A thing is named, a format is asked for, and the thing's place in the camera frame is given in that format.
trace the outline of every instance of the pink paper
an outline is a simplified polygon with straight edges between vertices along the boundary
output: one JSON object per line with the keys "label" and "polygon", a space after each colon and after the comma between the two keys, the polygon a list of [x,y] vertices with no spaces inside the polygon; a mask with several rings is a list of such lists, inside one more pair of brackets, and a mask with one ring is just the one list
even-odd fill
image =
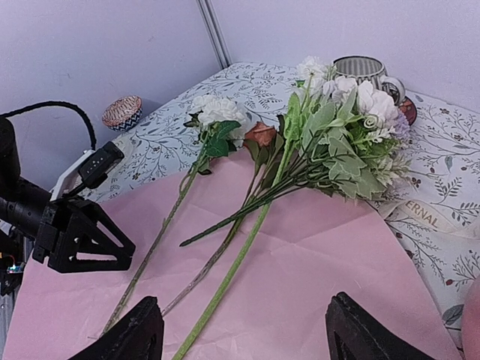
{"label": "pink paper", "polygon": [[[251,177],[244,151],[199,178],[130,300],[166,306],[223,241],[227,229],[189,247],[188,237],[234,212]],[[181,174],[114,199],[104,208],[135,242],[129,271],[58,274],[27,265],[5,360],[67,359],[97,338],[176,200]],[[165,318],[171,359],[208,304],[255,216],[208,277]],[[187,359],[329,359],[325,313],[344,291],[397,336],[435,359],[460,359],[414,265],[366,203],[315,190],[276,201],[223,302]]]}

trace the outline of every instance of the mug handle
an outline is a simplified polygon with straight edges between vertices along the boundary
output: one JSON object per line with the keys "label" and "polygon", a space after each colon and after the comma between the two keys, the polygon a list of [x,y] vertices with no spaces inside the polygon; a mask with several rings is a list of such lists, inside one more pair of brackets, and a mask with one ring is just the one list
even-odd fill
{"label": "mug handle", "polygon": [[405,86],[404,84],[397,79],[396,77],[391,77],[391,76],[381,76],[380,77],[380,82],[382,84],[390,84],[393,85],[395,88],[397,88],[398,91],[398,99],[395,101],[395,105],[399,106],[402,104],[402,102],[405,99]]}

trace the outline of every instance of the mug rim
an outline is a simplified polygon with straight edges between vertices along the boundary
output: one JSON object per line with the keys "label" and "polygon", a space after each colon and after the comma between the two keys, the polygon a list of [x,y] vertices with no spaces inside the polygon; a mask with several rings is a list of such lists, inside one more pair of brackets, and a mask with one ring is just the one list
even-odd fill
{"label": "mug rim", "polygon": [[[357,58],[357,59],[369,59],[369,60],[374,60],[375,62],[378,62],[381,65],[380,70],[378,70],[375,73],[369,73],[368,75],[364,75],[364,77],[374,77],[380,73],[382,73],[385,70],[385,64],[383,64],[378,58],[372,58],[371,56],[363,56],[363,55],[348,55],[348,56],[343,56],[341,58],[337,58],[333,61],[333,65],[335,65],[337,62],[345,59],[351,59],[351,58]],[[342,73],[337,70],[337,74],[344,75],[345,77],[362,77],[362,76],[357,76],[357,75],[352,75],[351,73]]]}

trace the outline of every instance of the white tablecloth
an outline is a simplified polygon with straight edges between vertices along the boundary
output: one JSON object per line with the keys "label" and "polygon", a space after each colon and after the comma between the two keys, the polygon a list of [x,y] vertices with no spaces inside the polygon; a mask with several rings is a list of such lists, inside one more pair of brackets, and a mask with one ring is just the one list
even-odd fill
{"label": "white tablecloth", "polygon": [[[195,130],[183,126],[190,102],[198,95],[227,96],[242,102],[255,120],[277,122],[285,113],[296,72],[291,67],[238,63],[208,78],[147,116],[117,142],[130,142],[133,153],[97,190],[98,202],[155,179],[186,170],[198,146]],[[423,200],[461,226],[480,212],[480,124],[477,114],[424,95],[407,92],[418,108],[412,126],[412,187],[401,198]],[[470,284],[480,275],[480,242],[432,232],[394,213],[388,225],[412,258],[430,290],[457,346],[461,348],[461,311]]]}

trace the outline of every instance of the small bowl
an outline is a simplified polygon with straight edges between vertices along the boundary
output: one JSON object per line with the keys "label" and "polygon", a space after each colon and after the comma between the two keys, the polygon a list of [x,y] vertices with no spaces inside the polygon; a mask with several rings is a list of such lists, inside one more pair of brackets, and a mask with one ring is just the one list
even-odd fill
{"label": "small bowl", "polygon": [[125,96],[108,106],[102,122],[114,131],[127,131],[137,125],[142,117],[142,99],[138,96]]}

